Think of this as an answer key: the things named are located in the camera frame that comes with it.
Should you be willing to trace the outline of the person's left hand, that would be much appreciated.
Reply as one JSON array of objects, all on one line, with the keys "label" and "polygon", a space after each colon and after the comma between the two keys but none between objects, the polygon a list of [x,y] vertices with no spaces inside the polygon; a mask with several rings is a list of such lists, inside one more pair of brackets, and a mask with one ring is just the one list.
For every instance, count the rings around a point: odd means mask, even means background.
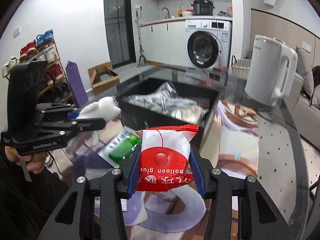
[{"label": "person's left hand", "polygon": [[40,174],[44,170],[47,158],[45,153],[21,156],[16,151],[16,148],[11,146],[5,147],[5,154],[7,159],[16,165],[21,166],[21,162],[25,161],[27,163],[27,170],[29,172],[33,172],[34,174]]}]

